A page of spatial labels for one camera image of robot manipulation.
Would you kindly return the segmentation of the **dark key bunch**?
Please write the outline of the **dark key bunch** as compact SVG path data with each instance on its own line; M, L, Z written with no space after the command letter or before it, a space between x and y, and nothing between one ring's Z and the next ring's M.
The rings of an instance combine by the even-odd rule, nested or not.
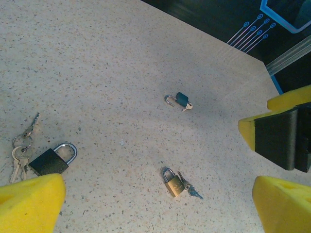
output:
M180 177L180 180L181 180L181 183L183 184L184 188L188 191L189 195L190 196L193 196L193 197L198 197L200 198L201 200L203 200L204 198L196 191L195 187L190 184L181 174L180 171L177 172L179 177Z

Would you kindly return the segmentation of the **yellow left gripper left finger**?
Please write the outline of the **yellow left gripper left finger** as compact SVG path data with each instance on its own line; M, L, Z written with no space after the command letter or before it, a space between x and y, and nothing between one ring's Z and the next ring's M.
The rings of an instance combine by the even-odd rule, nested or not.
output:
M53 233L66 197L61 174L0 187L0 233Z

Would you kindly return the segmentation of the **black padlock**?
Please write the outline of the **black padlock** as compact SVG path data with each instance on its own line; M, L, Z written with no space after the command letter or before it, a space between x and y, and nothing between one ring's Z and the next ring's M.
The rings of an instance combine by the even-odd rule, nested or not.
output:
M69 147L72 149L73 154L68 160L64 160L58 155L57 151L63 147ZM78 151L75 145L70 142L64 142L57 145L54 149L48 149L43 154L35 158L28 164L28 167L37 175L43 176L48 174L63 173L69 164L75 160Z

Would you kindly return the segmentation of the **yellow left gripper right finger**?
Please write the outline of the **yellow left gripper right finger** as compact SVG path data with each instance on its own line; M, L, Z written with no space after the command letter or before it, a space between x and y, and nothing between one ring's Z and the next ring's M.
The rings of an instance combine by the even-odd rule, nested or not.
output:
M311 233L311 186L258 176L252 198L265 233Z

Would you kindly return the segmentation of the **aluminium frame post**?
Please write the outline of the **aluminium frame post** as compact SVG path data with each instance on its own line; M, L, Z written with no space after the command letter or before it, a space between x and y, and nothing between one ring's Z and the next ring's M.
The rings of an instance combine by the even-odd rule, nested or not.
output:
M311 34L270 62L266 66L269 75L275 75L309 52L311 52Z

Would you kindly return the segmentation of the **blue table border strip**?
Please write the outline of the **blue table border strip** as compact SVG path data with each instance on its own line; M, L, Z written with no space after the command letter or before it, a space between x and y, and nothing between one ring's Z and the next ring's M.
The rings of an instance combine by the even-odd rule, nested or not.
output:
M282 94L283 94L282 88L280 87L279 82L277 81L275 75L271 75L271 79L272 79L272 81L273 81L273 83L274 83L274 86L275 86L277 92L278 92L280 95L282 95Z

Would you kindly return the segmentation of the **brass padlock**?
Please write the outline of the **brass padlock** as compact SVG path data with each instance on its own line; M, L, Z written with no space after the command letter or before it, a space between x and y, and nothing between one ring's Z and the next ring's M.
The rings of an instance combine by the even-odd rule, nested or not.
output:
M185 189L178 175L176 175L170 168L163 170L164 184L170 194L175 198L179 196Z

